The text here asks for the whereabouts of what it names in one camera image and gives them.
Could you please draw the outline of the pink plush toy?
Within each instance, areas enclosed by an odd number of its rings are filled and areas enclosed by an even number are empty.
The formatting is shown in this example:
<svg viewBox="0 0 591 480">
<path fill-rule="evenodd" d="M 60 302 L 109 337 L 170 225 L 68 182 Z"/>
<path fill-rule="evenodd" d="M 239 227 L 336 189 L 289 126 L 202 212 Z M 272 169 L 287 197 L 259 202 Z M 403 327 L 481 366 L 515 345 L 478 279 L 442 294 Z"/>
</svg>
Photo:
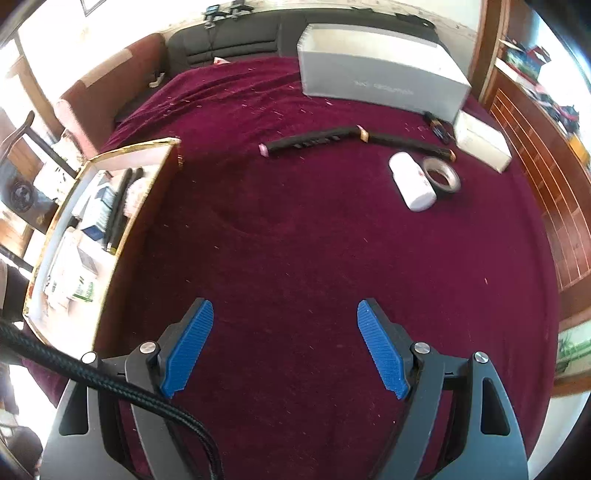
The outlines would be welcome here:
<svg viewBox="0 0 591 480">
<path fill-rule="evenodd" d="M 143 202 L 145 192 L 148 188 L 146 177 L 135 180 L 127 189 L 123 207 L 123 214 L 128 219 L 134 217 Z"/>
</svg>

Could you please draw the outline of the maroon bed cover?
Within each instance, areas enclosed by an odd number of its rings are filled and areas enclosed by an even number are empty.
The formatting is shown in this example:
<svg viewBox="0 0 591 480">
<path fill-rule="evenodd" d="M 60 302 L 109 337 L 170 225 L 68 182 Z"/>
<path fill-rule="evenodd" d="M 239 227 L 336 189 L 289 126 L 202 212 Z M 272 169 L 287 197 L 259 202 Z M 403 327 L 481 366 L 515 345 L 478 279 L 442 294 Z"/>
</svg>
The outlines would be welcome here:
<svg viewBox="0 0 591 480">
<path fill-rule="evenodd" d="M 405 409 L 356 325 L 356 307 L 373 298 L 443 354 L 486 353 L 532 450 L 550 397 L 558 293 L 521 168 L 497 173 L 459 153 L 460 191 L 415 213 L 388 147 L 348 139 L 259 152 L 341 126 L 428 136 L 409 112 L 305 96 L 294 59 L 175 76 L 105 143 L 172 137 L 182 160 L 122 311 L 103 323 L 59 316 L 47 340 L 74 355 L 125 354 L 204 297 L 211 336 L 174 400 L 211 430 L 226 476 L 365 479 Z"/>
</svg>

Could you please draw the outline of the white gold-edged tray box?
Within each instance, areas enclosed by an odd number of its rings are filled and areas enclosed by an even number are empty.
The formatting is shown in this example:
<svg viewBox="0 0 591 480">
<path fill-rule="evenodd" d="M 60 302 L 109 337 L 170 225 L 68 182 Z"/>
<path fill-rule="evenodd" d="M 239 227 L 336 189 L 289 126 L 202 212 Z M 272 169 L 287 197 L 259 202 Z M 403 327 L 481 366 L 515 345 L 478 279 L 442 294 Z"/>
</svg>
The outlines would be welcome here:
<svg viewBox="0 0 591 480">
<path fill-rule="evenodd" d="M 180 140 L 162 138 L 86 163 L 45 235 L 24 301 L 27 325 L 74 358 L 106 351 L 146 231 L 180 169 Z"/>
</svg>

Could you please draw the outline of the black leather sofa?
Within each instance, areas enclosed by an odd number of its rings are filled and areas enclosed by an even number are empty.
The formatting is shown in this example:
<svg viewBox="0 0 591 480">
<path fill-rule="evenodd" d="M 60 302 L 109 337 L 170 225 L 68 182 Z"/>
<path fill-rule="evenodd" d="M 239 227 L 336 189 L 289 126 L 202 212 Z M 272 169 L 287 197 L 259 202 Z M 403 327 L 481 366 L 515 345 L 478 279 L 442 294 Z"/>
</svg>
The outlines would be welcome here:
<svg viewBox="0 0 591 480">
<path fill-rule="evenodd" d="M 295 57 L 297 42 L 311 24 L 339 24 L 389 30 L 441 44 L 435 25 L 410 14 L 386 14 L 370 8 L 305 8 L 254 12 L 198 24 L 167 41 L 167 74 L 174 77 L 214 58 L 242 61 L 256 57 Z"/>
</svg>

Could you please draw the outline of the blue white medicine box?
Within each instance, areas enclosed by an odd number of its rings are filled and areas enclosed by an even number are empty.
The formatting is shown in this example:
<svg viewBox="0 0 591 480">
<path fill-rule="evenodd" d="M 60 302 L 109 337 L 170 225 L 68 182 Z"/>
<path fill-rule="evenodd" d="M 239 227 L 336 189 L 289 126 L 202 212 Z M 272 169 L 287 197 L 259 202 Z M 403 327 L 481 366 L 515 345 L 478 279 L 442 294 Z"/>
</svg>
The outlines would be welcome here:
<svg viewBox="0 0 591 480">
<path fill-rule="evenodd" d="M 115 193 L 109 184 L 98 187 L 89 199 L 79 223 L 82 233 L 94 241 L 102 240 Z"/>
</svg>

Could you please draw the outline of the grey cardboard box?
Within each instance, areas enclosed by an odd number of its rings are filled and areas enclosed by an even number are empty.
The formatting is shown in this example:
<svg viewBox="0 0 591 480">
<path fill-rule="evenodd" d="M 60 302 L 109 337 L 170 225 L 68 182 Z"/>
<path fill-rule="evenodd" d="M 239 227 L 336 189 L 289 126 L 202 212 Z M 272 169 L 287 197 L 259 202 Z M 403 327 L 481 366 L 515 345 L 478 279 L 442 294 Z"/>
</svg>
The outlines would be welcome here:
<svg viewBox="0 0 591 480">
<path fill-rule="evenodd" d="M 430 112 L 449 123 L 471 90 L 442 45 L 373 27 L 308 25 L 297 58 L 305 95 Z"/>
</svg>

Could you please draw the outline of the small dark pen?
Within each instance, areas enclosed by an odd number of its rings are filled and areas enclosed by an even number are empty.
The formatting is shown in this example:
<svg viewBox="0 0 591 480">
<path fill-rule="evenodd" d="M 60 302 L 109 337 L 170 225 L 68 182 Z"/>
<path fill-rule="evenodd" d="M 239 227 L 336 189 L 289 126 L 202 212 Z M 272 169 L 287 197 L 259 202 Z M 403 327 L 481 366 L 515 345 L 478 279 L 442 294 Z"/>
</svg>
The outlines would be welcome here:
<svg viewBox="0 0 591 480">
<path fill-rule="evenodd" d="M 426 122 L 426 124 L 429 126 L 431 131 L 439 138 L 439 140 L 444 145 L 449 145 L 455 140 L 454 136 L 446 128 L 444 123 L 439 118 L 437 118 L 435 115 L 433 115 L 431 112 L 426 111 L 423 114 L 423 119 Z"/>
</svg>

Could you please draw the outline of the black marker tan cap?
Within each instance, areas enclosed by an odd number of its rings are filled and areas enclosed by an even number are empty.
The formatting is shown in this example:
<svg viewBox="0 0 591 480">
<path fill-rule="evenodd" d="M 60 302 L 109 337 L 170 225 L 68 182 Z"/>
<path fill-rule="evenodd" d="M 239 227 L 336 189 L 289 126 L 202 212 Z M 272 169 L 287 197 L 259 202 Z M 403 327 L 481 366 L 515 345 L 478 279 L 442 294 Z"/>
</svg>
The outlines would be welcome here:
<svg viewBox="0 0 591 480">
<path fill-rule="evenodd" d="M 427 142 L 403 138 L 383 133 L 371 133 L 368 130 L 360 128 L 360 139 L 365 143 L 374 143 L 394 149 L 407 149 L 424 153 L 432 157 L 440 158 L 444 161 L 455 162 L 457 156 L 449 148 L 438 147 Z"/>
</svg>

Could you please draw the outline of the black marker yellow cap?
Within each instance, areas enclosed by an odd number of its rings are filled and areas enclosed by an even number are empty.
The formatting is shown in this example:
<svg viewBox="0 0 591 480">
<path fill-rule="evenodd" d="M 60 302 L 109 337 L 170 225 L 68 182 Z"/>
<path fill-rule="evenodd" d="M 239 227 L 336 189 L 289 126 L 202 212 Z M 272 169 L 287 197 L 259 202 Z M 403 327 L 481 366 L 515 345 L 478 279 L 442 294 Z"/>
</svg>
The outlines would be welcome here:
<svg viewBox="0 0 591 480">
<path fill-rule="evenodd" d="M 132 185 L 144 176 L 142 167 L 137 169 L 128 169 L 125 172 L 122 188 L 117 193 L 118 203 L 116 209 L 113 211 L 114 217 L 111 222 L 110 236 L 107 243 L 107 251 L 114 254 L 122 239 L 126 224 L 128 222 L 125 213 L 127 203 L 130 198 L 130 190 Z"/>
</svg>

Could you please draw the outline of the black tape roll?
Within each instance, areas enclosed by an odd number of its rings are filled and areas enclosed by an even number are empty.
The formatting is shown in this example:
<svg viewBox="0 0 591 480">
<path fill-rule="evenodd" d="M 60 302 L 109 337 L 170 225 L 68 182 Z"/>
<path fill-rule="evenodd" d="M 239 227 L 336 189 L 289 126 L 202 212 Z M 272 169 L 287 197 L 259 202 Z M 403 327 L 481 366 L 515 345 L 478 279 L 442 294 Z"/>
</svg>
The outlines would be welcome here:
<svg viewBox="0 0 591 480">
<path fill-rule="evenodd" d="M 446 198 L 460 192 L 461 179 L 456 170 L 443 160 L 427 157 L 422 160 L 423 172 L 438 198 Z"/>
</svg>

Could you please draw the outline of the small white carton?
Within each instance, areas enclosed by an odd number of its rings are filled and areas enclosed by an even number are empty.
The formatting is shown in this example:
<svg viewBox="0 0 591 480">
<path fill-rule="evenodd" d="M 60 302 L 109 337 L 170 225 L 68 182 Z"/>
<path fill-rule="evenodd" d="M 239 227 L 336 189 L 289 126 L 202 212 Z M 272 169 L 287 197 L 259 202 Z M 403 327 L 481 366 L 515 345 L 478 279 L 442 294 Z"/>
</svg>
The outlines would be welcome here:
<svg viewBox="0 0 591 480">
<path fill-rule="evenodd" d="M 512 161 L 512 154 L 503 133 L 476 117 L 460 110 L 454 121 L 457 146 L 498 173 Z"/>
</svg>

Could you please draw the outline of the white pill bottle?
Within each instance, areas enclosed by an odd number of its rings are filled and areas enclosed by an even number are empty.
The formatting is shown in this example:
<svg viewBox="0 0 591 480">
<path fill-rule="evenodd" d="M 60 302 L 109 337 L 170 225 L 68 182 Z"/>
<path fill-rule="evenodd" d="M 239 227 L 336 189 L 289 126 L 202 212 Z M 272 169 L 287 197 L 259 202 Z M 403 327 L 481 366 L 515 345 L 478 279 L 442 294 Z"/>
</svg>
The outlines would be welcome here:
<svg viewBox="0 0 591 480">
<path fill-rule="evenodd" d="M 421 166 L 407 152 L 391 156 L 388 162 L 396 183 L 407 207 L 414 212 L 429 209 L 437 200 L 434 188 Z"/>
</svg>

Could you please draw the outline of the wooden chair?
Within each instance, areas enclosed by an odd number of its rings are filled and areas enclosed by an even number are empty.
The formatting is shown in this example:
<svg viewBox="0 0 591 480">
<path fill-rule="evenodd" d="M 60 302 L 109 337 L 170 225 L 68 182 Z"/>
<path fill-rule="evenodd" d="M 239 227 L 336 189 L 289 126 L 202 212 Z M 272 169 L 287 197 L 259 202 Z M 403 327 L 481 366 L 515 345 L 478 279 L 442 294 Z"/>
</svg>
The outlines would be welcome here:
<svg viewBox="0 0 591 480">
<path fill-rule="evenodd" d="M 36 144 L 50 159 L 57 185 L 74 180 L 79 173 L 33 130 L 34 120 L 35 113 L 29 112 L 16 127 L 1 114 L 1 255 L 27 272 L 33 271 L 25 260 L 33 233 L 47 233 L 60 204 L 57 197 L 35 186 L 43 162 L 30 145 Z"/>
</svg>

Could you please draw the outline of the black marker purple caps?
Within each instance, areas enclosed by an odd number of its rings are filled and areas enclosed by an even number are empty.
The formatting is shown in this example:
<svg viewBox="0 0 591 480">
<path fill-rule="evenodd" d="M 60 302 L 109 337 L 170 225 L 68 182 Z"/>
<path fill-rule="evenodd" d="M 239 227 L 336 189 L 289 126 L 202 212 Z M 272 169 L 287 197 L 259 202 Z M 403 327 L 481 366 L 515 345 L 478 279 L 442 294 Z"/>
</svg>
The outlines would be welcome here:
<svg viewBox="0 0 591 480">
<path fill-rule="evenodd" d="M 131 176 L 132 176 L 132 169 L 127 168 L 122 176 L 118 190 L 115 193 L 112 208 L 111 208 L 111 213 L 109 214 L 109 217 L 108 217 L 105 235 L 104 235 L 104 239 L 103 239 L 103 249 L 105 251 L 108 250 L 108 244 L 109 244 L 112 232 L 113 232 L 113 228 L 114 228 L 115 220 L 116 220 L 116 217 L 117 217 L 117 214 L 119 211 L 120 204 L 123 200 L 123 194 L 125 193 L 125 190 L 126 190 L 128 184 L 129 184 L 129 181 L 131 179 Z"/>
</svg>

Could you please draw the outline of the black marker pink cap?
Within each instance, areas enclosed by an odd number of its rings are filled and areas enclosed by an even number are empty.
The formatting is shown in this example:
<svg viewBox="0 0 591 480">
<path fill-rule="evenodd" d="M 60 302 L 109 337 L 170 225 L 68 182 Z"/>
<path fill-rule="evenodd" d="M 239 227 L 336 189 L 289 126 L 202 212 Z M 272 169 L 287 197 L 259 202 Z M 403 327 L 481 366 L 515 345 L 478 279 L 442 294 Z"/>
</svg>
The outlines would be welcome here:
<svg viewBox="0 0 591 480">
<path fill-rule="evenodd" d="M 343 139 L 362 138 L 366 131 L 359 126 L 339 127 L 324 131 L 308 132 L 300 135 L 284 137 L 266 143 L 259 144 L 259 153 L 263 157 L 270 158 L 273 154 L 283 150 L 304 149 L 318 145 L 325 145 L 332 142 L 339 142 Z"/>
</svg>

